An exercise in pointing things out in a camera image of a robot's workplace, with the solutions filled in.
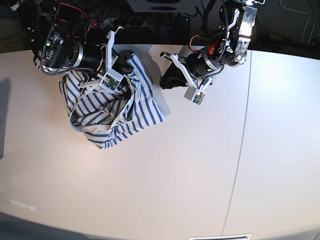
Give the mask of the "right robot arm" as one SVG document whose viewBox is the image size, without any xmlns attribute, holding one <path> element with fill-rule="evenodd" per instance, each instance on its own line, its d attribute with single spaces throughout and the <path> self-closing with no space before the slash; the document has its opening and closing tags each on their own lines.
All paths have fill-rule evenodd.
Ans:
<svg viewBox="0 0 320 240">
<path fill-rule="evenodd" d="M 131 74 L 133 66 L 113 46 L 118 29 L 92 34 L 93 21 L 75 0 L 8 0 L 33 52 L 33 63 L 47 76 L 83 72 L 94 78 Z"/>
</svg>

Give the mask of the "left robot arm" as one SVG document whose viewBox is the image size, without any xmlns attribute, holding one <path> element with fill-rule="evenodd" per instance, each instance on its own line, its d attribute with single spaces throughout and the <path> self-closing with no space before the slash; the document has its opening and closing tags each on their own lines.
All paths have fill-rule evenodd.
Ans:
<svg viewBox="0 0 320 240">
<path fill-rule="evenodd" d="M 171 65 L 161 77 L 162 89 L 175 87 L 194 87 L 204 89 L 212 84 L 214 76 L 220 74 L 225 66 L 236 67 L 246 61 L 261 0 L 223 0 L 219 9 L 218 29 L 208 28 L 209 13 L 215 5 L 211 0 L 204 9 L 201 31 L 188 42 L 191 53 L 180 56 L 166 51 L 161 57 L 171 61 Z"/>
</svg>

